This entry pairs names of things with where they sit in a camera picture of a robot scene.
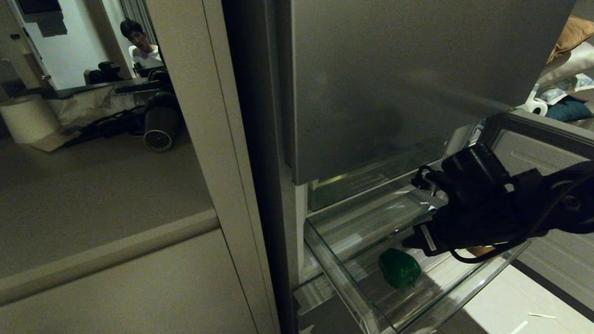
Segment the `refrigerator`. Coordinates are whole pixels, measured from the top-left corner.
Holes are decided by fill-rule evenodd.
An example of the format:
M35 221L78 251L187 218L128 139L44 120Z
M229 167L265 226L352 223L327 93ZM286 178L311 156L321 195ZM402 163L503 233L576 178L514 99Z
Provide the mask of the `refrigerator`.
M529 247L403 249L447 203L411 186L420 166L477 141L512 174L593 158L590 131L514 110L573 1L222 3L283 333L431 333ZM414 286L383 278L389 248Z

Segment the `paper towel roll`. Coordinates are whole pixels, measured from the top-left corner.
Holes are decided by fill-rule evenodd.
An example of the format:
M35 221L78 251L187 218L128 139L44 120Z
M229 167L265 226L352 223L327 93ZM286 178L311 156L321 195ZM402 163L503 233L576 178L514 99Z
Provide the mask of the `paper towel roll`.
M4 119L14 141L31 144L56 131L60 126L41 95L27 95L0 104Z

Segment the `vent grille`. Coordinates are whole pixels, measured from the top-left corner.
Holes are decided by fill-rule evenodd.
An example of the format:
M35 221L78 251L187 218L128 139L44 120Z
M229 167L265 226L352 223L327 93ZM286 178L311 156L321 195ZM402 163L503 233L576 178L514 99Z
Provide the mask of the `vent grille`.
M173 144L171 137L159 130L150 130L144 134L144 144L155 151L167 151Z

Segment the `black hair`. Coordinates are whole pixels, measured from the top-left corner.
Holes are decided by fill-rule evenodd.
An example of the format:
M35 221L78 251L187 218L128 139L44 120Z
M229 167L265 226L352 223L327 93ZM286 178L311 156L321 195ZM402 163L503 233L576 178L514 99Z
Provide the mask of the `black hair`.
M135 31L141 34L144 33L143 27L140 25L140 23L132 21L129 18L127 18L119 24L119 29L122 32L122 35L124 35L124 37L126 37L127 39L129 39L130 35Z

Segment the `white wall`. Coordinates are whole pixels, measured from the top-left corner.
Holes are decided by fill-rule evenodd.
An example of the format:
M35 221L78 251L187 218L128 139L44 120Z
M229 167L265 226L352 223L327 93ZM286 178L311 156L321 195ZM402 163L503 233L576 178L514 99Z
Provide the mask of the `white wall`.
M42 37L37 23L24 23L56 89L84 86L84 71L108 60L89 13L80 0L59 0L68 34Z
M124 10L122 9L122 5L120 4L119 0L103 0L103 6L105 7L105 11L108 14L109 22L111 23L113 32L118 39L118 45L124 54L124 58L126 59L126 64L120 64L120 66L122 68L126 66L130 70L130 73L134 73L132 70L132 59L130 58L130 53L128 52L128 48L132 45L132 43L130 43L128 39L124 37L119 31L119 24L126 18L124 15Z

